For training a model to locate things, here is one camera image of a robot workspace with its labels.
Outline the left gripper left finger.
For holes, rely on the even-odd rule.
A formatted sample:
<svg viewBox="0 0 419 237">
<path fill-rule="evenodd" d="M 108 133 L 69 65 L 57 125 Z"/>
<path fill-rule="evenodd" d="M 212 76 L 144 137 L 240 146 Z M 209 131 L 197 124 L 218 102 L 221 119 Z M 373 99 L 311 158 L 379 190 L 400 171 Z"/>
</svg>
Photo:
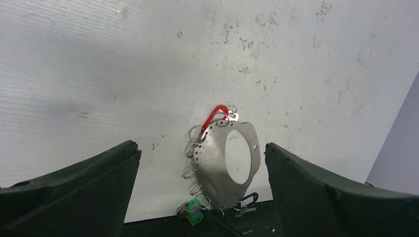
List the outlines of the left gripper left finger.
<svg viewBox="0 0 419 237">
<path fill-rule="evenodd" d="M 0 190 L 3 237 L 118 237 L 141 159 L 125 141 L 94 157 Z"/>
</svg>

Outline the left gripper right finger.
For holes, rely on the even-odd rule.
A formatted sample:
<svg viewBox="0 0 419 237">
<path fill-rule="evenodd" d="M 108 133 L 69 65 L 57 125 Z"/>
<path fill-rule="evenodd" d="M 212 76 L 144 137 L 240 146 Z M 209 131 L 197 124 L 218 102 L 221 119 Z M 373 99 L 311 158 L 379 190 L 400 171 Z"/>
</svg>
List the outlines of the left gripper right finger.
<svg viewBox="0 0 419 237">
<path fill-rule="evenodd" d="M 265 164 L 286 237 L 416 237 L 419 197 L 359 183 L 268 143 Z"/>
</svg>

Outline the black tagged key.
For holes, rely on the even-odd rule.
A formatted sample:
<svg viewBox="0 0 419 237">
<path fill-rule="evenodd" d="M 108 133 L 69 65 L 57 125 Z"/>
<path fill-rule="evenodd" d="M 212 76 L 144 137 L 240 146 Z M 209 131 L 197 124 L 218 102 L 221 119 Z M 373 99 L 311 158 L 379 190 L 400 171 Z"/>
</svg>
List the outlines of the black tagged key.
<svg viewBox="0 0 419 237">
<path fill-rule="evenodd" d="M 240 201 L 238 201 L 236 206 L 234 206 L 235 217 L 239 218 L 248 212 L 255 211 L 256 208 L 254 207 L 254 205 L 258 201 L 258 197 L 259 194 L 257 192 L 253 192 L 249 195 L 244 196 Z"/>
</svg>

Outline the green tagged key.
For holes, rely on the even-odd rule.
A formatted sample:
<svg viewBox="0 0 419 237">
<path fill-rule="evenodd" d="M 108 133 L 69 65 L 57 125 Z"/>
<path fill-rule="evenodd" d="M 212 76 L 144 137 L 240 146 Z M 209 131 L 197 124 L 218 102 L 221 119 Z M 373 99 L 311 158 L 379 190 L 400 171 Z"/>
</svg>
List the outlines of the green tagged key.
<svg viewBox="0 0 419 237">
<path fill-rule="evenodd" d="M 183 203 L 176 210 L 176 215 L 180 220 L 187 220 L 192 226 L 199 224 L 204 218 L 204 206 L 194 198 Z"/>
</svg>

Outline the red tagged key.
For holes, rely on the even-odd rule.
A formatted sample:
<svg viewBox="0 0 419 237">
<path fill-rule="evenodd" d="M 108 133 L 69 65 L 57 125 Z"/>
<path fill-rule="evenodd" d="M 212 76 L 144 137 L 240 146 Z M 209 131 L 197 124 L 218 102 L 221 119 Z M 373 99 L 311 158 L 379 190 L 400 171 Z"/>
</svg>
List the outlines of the red tagged key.
<svg viewBox="0 0 419 237">
<path fill-rule="evenodd" d="M 206 128 L 216 120 L 237 121 L 238 118 L 238 109 L 235 105 L 217 105 L 201 126 L 201 134 L 203 134 Z"/>
</svg>

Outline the metal key holder ring plate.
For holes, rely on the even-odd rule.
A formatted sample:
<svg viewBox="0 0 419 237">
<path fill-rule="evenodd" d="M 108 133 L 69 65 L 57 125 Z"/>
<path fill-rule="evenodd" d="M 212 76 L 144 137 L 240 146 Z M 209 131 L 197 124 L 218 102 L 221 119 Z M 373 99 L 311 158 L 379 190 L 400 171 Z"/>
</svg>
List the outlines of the metal key holder ring plate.
<svg viewBox="0 0 419 237">
<path fill-rule="evenodd" d="M 250 170 L 243 183 L 233 180 L 227 170 L 226 143 L 232 131 L 237 131 L 244 137 L 250 152 Z M 260 148 L 255 127 L 249 122 L 219 119 L 204 129 L 198 141 L 191 143 L 186 155 L 191 166 L 182 176 L 184 179 L 196 180 L 190 191 L 195 207 L 188 208 L 187 211 L 235 207 L 241 202 L 260 167 Z"/>
</svg>

